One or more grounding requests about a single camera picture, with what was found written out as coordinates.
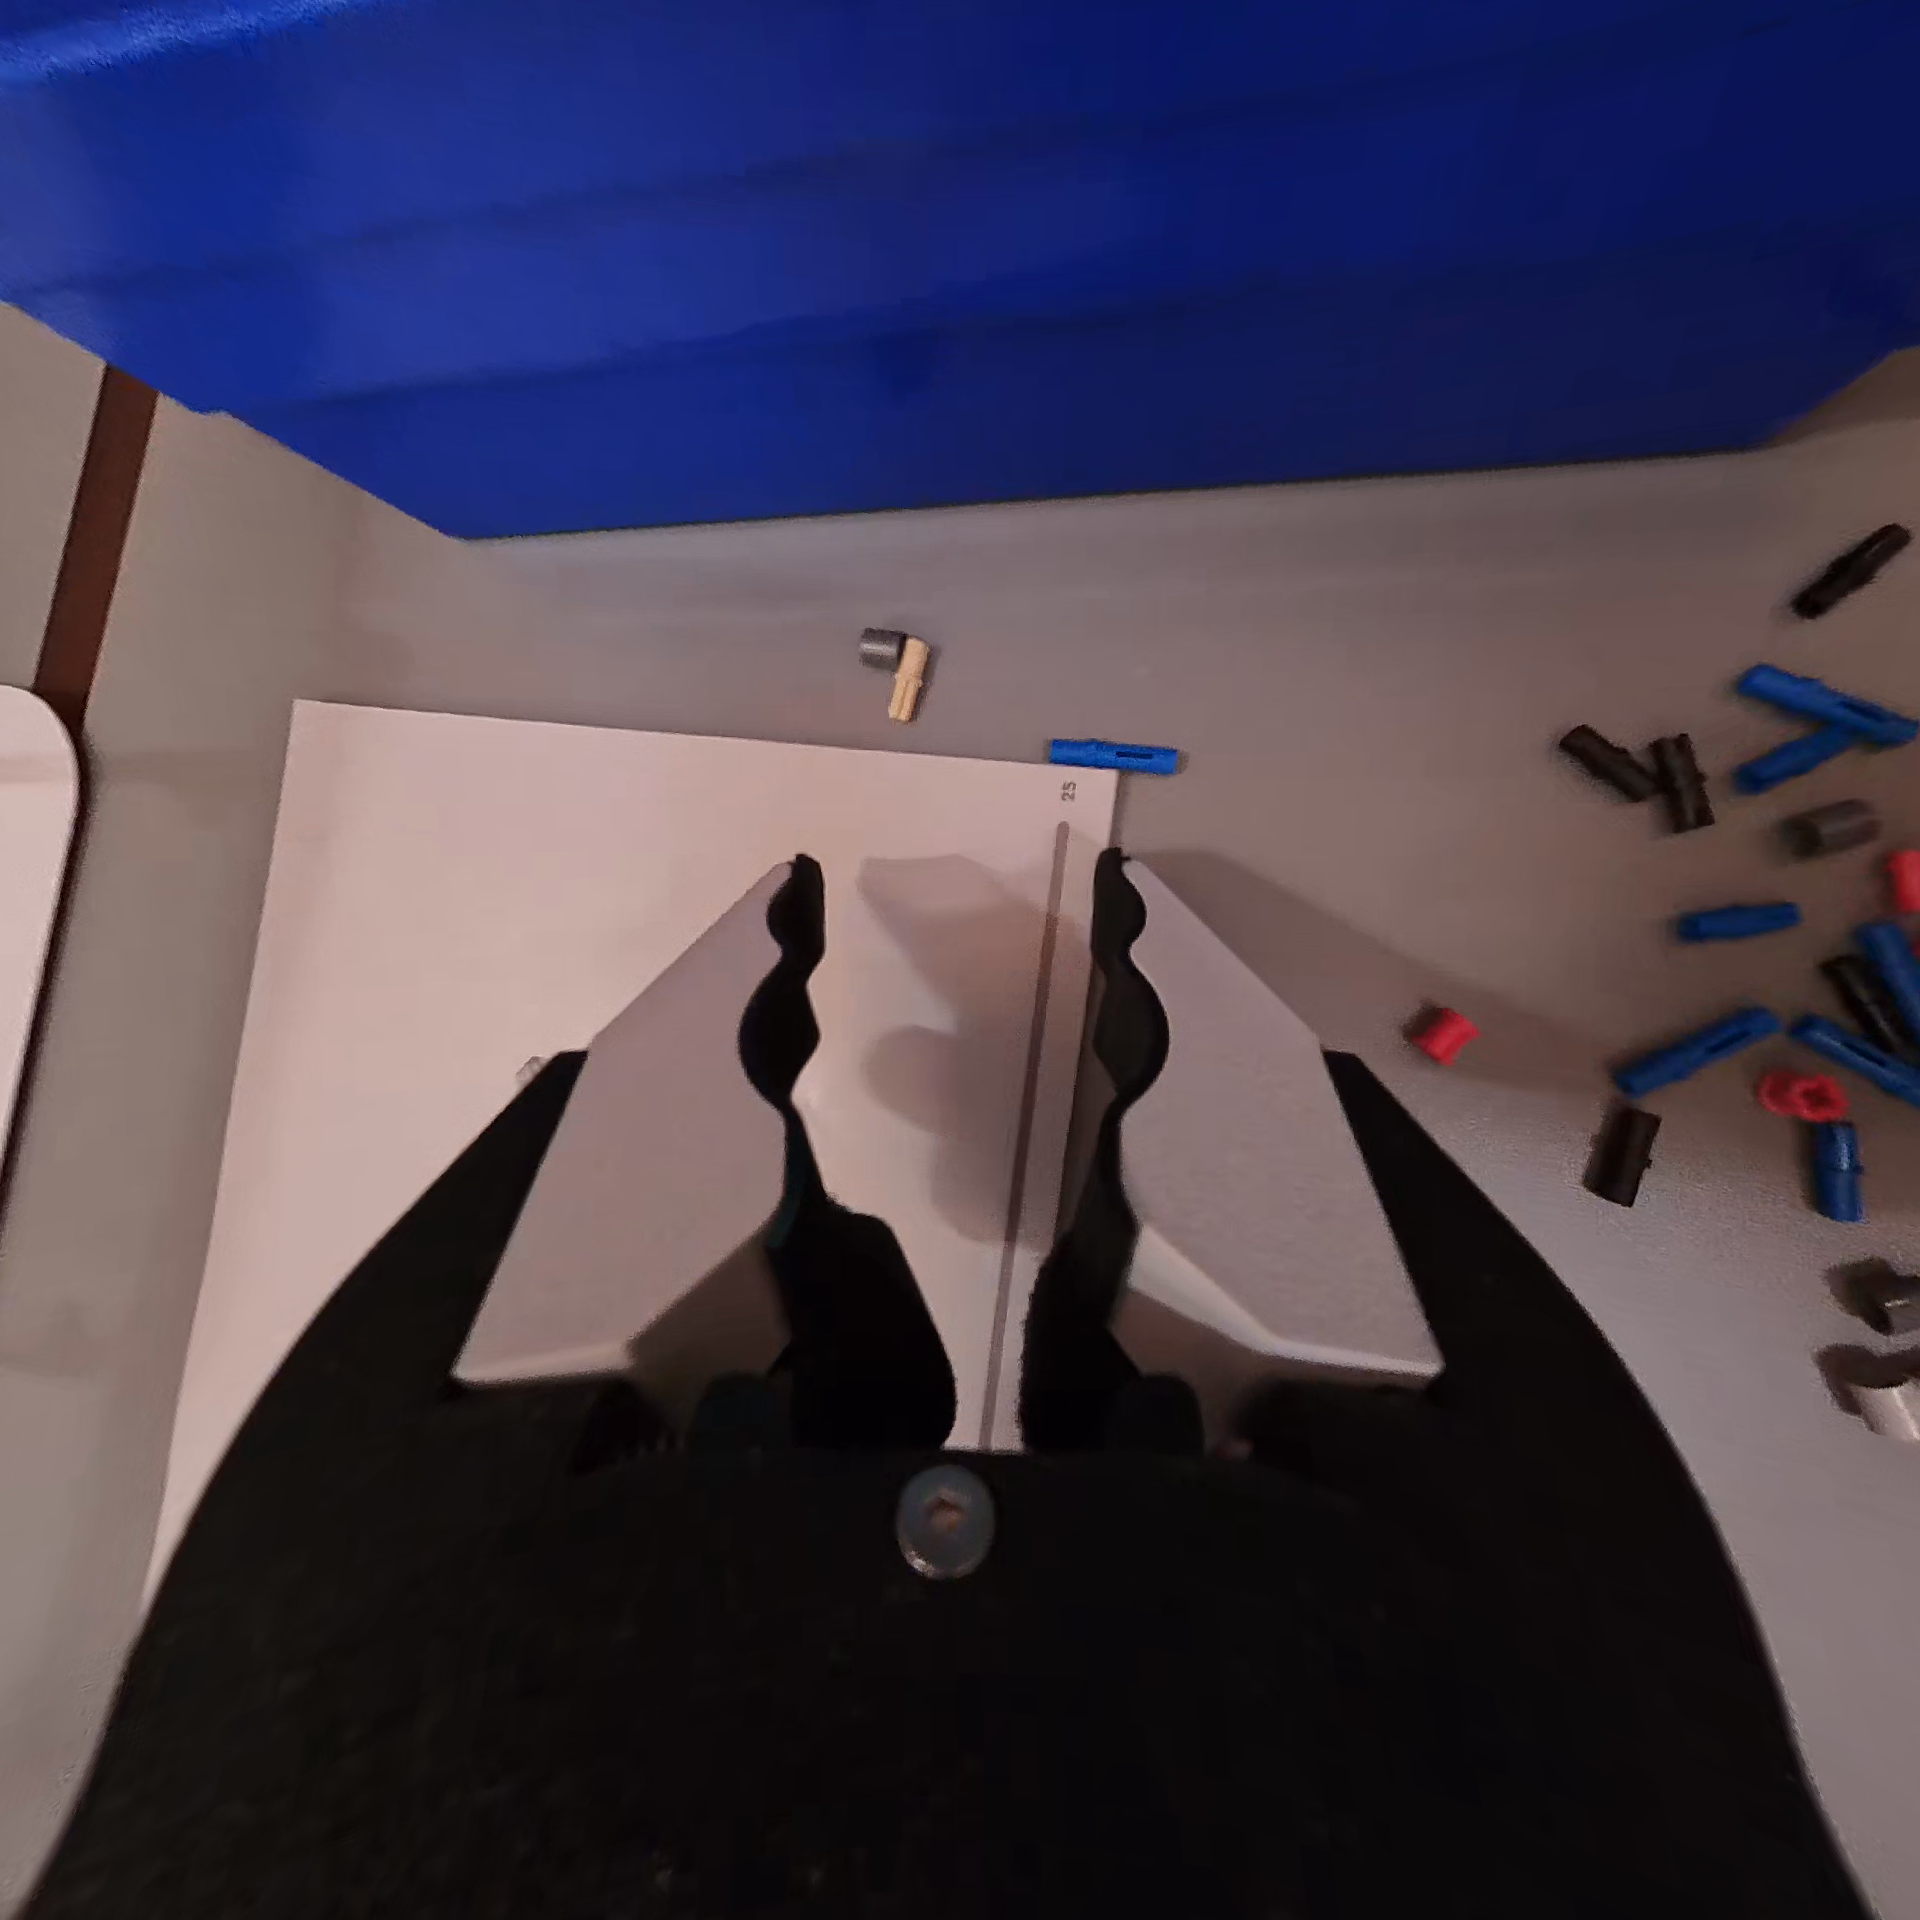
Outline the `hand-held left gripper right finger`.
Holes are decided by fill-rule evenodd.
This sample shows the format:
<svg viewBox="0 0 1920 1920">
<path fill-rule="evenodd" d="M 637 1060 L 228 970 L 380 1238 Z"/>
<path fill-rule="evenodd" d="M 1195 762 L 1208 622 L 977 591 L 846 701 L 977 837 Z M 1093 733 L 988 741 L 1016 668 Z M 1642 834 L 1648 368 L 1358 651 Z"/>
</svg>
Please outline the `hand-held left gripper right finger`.
<svg viewBox="0 0 1920 1920">
<path fill-rule="evenodd" d="M 1020 1449 L 1100 1448 L 1148 1380 L 1208 1442 L 1284 1383 L 1424 1395 L 1442 1346 L 1307 1022 L 1118 850 L 1088 942 L 1099 1103 L 1023 1315 Z"/>
</svg>

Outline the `tan lego pin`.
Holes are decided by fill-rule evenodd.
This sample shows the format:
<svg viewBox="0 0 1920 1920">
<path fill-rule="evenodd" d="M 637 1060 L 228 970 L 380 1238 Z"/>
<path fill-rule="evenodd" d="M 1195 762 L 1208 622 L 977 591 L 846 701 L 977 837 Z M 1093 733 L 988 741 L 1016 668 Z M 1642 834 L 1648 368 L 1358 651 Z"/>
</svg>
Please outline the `tan lego pin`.
<svg viewBox="0 0 1920 1920">
<path fill-rule="evenodd" d="M 924 707 L 933 646 L 915 633 L 865 627 L 856 643 L 856 656 L 865 668 L 890 682 L 887 719 L 895 725 L 911 725 Z"/>
</svg>

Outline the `white desk stand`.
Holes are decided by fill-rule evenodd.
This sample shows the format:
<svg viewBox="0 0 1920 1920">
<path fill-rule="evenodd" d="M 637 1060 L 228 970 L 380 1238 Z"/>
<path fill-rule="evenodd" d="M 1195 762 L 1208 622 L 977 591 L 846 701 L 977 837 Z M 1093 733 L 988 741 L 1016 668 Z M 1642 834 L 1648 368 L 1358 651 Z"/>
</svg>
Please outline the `white desk stand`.
<svg viewBox="0 0 1920 1920">
<path fill-rule="evenodd" d="M 3 1192 L 41 1048 L 83 815 L 83 759 L 56 710 L 3 686 Z"/>
</svg>

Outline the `lego instruction booklet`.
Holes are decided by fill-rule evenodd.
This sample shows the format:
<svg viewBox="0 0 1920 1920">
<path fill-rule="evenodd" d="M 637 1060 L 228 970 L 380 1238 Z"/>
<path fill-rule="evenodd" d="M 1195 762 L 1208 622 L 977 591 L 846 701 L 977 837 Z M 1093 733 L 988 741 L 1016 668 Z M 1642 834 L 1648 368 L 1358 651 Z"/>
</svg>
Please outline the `lego instruction booklet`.
<svg viewBox="0 0 1920 1920">
<path fill-rule="evenodd" d="M 825 874 L 819 1171 L 924 1288 L 951 1442 L 1016 1449 L 1115 801 L 1050 764 L 297 705 L 146 1596 L 350 1270 L 794 855 Z"/>
</svg>

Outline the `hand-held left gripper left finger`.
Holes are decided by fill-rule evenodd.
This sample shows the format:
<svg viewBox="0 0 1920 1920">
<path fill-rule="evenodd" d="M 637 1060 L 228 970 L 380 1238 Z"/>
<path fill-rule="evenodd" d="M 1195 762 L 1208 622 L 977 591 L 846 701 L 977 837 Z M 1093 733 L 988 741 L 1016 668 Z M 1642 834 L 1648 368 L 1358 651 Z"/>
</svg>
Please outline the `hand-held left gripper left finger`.
<svg viewBox="0 0 1920 1920">
<path fill-rule="evenodd" d="M 677 1452 L 939 1449 L 960 1389 L 883 1216 L 828 1192 L 799 1084 L 825 874 L 776 864 L 588 1043 L 452 1365 L 628 1389 Z"/>
</svg>

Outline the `pile of lego pins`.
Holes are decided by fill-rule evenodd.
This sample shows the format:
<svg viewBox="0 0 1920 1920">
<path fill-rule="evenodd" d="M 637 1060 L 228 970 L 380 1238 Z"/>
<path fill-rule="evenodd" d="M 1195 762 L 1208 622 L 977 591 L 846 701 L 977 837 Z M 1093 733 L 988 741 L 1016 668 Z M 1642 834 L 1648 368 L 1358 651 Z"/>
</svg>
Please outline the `pile of lego pins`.
<svg viewBox="0 0 1920 1920">
<path fill-rule="evenodd" d="M 1791 620 L 1801 625 L 1830 620 L 1915 547 L 1911 526 L 1901 520 L 1877 526 L 1791 594 Z M 1918 753 L 1918 716 L 1800 668 L 1754 664 L 1735 682 L 1735 696 L 1800 723 L 1797 733 L 1776 741 L 1729 776 L 1738 798 L 1779 797 L 1840 759 L 1878 762 Z M 1556 753 L 1621 801 L 1664 807 L 1673 834 L 1716 827 L 1716 798 L 1693 733 L 1664 733 L 1646 753 L 1634 753 L 1593 725 L 1575 725 L 1556 741 Z M 1772 822 L 1779 847 L 1794 861 L 1838 861 L 1878 850 L 1878 915 L 1847 936 L 1847 954 L 1825 955 L 1815 969 L 1847 1017 L 1781 1022 L 1763 1006 L 1741 1006 L 1612 1069 L 1612 1087 L 1627 1106 L 1612 1118 L 1590 1179 L 1597 1199 L 1637 1205 L 1661 1131 L 1661 1117 L 1646 1114 L 1656 1093 L 1772 1043 L 1800 1044 L 1918 1114 L 1918 834 L 1909 834 L 1909 847 L 1883 847 L 1884 827 L 1883 806 L 1853 797 Z M 1683 911 L 1667 932 L 1677 948 L 1716 948 L 1776 939 L 1800 927 L 1806 909 L 1797 899 L 1760 899 Z M 1849 1096 L 1830 1075 L 1769 1069 L 1754 1084 L 1754 1102 L 1801 1131 L 1810 1210 L 1834 1224 L 1864 1224 L 1861 1137 Z M 1872 1267 L 1853 1284 L 1853 1312 L 1883 1340 L 1918 1340 L 1918 1276 Z M 1864 1377 L 1843 1380 L 1840 1392 L 1871 1432 L 1918 1448 L 1918 1352 L 1868 1356 Z"/>
</svg>

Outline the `blue plastic bin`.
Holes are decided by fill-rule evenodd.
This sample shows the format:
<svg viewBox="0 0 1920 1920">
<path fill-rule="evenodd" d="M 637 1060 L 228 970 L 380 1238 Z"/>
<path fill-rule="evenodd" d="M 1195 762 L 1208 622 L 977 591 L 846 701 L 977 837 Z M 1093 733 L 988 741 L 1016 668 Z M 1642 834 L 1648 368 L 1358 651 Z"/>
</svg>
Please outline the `blue plastic bin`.
<svg viewBox="0 0 1920 1920">
<path fill-rule="evenodd" d="M 7 4 L 3 299 L 457 538 L 1763 445 L 1915 4 Z"/>
</svg>

